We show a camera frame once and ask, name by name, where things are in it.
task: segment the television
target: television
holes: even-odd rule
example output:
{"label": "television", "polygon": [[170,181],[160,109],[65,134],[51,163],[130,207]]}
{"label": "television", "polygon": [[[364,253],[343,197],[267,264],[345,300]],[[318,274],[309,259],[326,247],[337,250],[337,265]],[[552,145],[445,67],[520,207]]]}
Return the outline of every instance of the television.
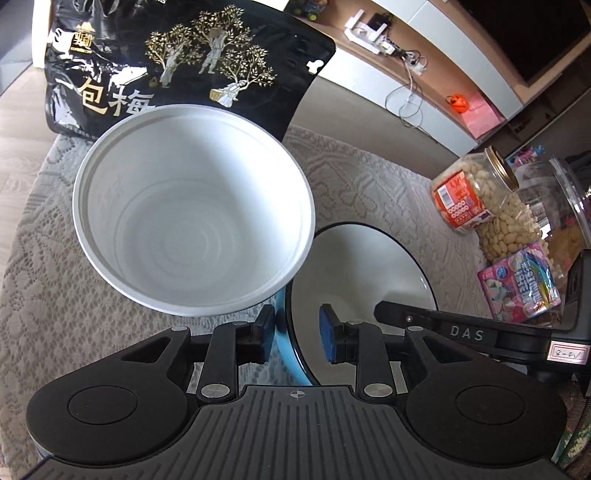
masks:
{"label": "television", "polygon": [[591,31],[580,0],[459,2],[495,39],[528,84]]}

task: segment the metal screw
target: metal screw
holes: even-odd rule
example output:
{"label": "metal screw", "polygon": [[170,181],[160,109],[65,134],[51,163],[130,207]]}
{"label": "metal screw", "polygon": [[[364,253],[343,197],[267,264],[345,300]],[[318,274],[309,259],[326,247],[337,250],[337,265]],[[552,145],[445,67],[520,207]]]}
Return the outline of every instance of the metal screw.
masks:
{"label": "metal screw", "polygon": [[370,397],[383,398],[392,395],[394,390],[392,390],[390,385],[386,385],[385,383],[370,383],[365,386],[363,391]]}
{"label": "metal screw", "polygon": [[210,383],[201,389],[201,395],[207,398],[222,398],[230,393],[230,389],[221,383]]}

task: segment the ridged surface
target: ridged surface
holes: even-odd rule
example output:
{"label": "ridged surface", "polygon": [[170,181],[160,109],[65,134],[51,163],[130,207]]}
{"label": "ridged surface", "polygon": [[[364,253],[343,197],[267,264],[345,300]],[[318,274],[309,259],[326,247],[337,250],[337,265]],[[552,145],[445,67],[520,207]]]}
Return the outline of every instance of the ridged surface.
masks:
{"label": "ridged surface", "polygon": [[204,407],[172,447],[133,465],[80,468],[48,460],[30,480],[567,480],[541,460],[486,470],[421,445],[395,410],[346,387],[258,387]]}

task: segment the label sticker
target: label sticker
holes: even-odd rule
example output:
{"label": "label sticker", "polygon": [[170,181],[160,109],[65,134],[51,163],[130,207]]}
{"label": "label sticker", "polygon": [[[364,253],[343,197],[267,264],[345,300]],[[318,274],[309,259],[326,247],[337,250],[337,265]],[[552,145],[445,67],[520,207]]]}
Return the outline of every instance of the label sticker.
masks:
{"label": "label sticker", "polygon": [[484,206],[463,171],[439,186],[435,200],[448,223],[459,230],[471,230],[494,216]]}
{"label": "label sticker", "polygon": [[591,346],[580,343],[550,342],[548,360],[565,364],[586,365]]}

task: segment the red label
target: red label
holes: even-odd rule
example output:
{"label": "red label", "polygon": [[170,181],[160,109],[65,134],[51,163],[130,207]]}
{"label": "red label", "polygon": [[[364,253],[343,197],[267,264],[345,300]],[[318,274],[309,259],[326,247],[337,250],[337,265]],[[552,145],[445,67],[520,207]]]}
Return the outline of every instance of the red label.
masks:
{"label": "red label", "polygon": [[443,182],[434,197],[447,222],[454,228],[471,230],[493,218],[463,171]]}

